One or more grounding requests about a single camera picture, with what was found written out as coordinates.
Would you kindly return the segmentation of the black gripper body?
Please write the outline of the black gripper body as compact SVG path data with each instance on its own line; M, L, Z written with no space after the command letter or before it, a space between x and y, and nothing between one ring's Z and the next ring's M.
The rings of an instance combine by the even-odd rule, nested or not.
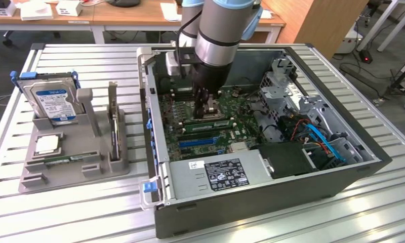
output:
M232 63L224 66L210 66L205 63L193 64L190 69L193 90L216 92L226 82L230 68Z

